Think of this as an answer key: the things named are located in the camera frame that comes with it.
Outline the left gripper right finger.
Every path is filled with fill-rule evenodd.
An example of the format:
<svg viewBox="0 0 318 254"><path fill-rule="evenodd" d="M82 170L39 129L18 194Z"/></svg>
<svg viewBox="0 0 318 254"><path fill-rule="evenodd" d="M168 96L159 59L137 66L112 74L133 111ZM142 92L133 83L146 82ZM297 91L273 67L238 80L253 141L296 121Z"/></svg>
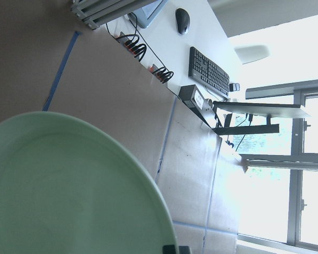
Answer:
<svg viewBox="0 0 318 254"><path fill-rule="evenodd" d="M179 254L191 254L189 246L179 246Z"/></svg>

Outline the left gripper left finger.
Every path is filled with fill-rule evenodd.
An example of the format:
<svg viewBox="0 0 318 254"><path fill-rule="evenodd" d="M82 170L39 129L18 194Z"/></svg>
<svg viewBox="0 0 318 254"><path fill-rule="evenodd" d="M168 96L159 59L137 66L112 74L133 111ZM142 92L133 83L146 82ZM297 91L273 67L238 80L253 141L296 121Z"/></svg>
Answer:
<svg viewBox="0 0 318 254"><path fill-rule="evenodd" d="M176 254L176 247L173 244L164 245L162 248L162 254Z"/></svg>

